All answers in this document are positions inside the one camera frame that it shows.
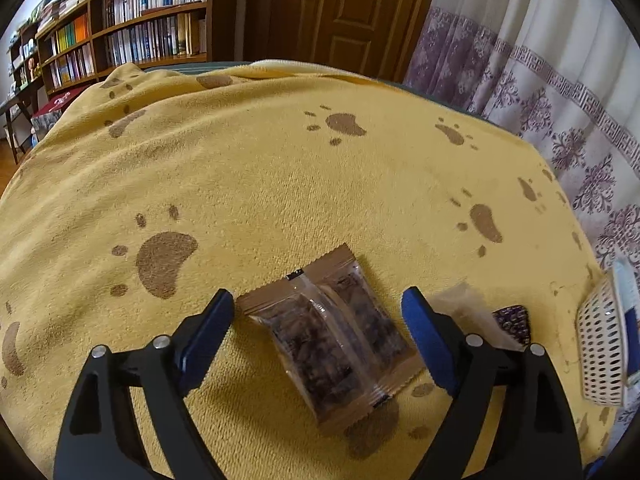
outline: white curtain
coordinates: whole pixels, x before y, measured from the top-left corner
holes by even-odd
[[[640,48],[610,0],[433,0],[404,83],[531,142],[638,279]]]

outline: brown plastic packet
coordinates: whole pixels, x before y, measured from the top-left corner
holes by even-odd
[[[238,298],[266,325],[325,434],[393,396],[424,363],[388,318],[346,244]]]

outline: transparent plastic wrapper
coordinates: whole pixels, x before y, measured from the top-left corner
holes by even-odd
[[[523,349],[520,343],[500,327],[486,306],[482,294],[466,282],[429,296],[427,300],[435,312],[451,317],[463,333],[481,335],[494,348]]]
[[[368,415],[424,369],[347,245],[238,298],[267,326],[325,434]]]

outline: white perforated basket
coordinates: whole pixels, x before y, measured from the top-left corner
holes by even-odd
[[[578,310],[582,392],[596,404],[626,403],[625,310],[637,300],[633,269],[626,258],[618,258]]]

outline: blue object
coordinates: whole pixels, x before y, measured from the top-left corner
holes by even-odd
[[[625,312],[626,345],[628,348],[628,361],[626,363],[626,376],[631,377],[640,370],[640,340],[638,340],[638,318],[636,310],[630,308]]]
[[[434,317],[439,314],[433,311],[420,290],[414,286],[402,295],[401,307],[402,318],[433,381],[453,397],[458,390],[455,359],[434,324]]]
[[[193,330],[175,355],[175,365],[180,372],[178,391],[183,397],[202,384],[233,320],[234,298],[221,288],[202,314],[186,318],[178,327],[176,333]]]

